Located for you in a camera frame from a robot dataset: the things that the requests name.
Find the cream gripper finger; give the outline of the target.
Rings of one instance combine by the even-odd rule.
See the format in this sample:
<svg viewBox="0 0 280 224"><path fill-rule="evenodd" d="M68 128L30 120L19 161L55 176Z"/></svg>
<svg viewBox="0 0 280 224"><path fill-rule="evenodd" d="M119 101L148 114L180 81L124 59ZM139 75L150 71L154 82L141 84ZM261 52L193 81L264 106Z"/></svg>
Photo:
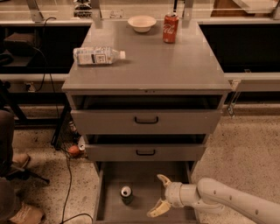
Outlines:
<svg viewBox="0 0 280 224"><path fill-rule="evenodd" d="M159 215L165 214L171 208L171 204L165 199L159 199L156 205L147 213L150 218L158 217Z"/></svg>
<svg viewBox="0 0 280 224"><path fill-rule="evenodd" d="M157 178L163 183L164 188L166 188L171 183L170 179L163 174L158 174Z"/></svg>

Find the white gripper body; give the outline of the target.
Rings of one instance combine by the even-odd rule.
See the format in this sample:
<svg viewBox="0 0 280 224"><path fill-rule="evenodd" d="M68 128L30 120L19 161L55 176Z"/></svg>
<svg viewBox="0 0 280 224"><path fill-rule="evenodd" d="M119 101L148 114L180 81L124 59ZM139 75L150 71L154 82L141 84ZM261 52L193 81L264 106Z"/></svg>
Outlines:
<svg viewBox="0 0 280 224"><path fill-rule="evenodd" d="M168 203L172 207L183 207L184 204L181 201L180 198L180 189L181 189L182 183L180 182L171 182L167 185L165 188L165 199L168 201Z"/></svg>

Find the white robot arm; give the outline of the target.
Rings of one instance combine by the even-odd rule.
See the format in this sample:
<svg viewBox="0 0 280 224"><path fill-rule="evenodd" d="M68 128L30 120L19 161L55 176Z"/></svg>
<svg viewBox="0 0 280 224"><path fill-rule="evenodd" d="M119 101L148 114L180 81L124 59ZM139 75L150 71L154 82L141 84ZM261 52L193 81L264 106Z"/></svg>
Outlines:
<svg viewBox="0 0 280 224"><path fill-rule="evenodd" d="M230 207L256 224L280 224L280 205L252 194L238 191L212 178L202 178L195 184L171 182L165 175L157 178L164 186L164 199L147 213L155 218L172 207L192 207L200 212L220 214Z"/></svg>

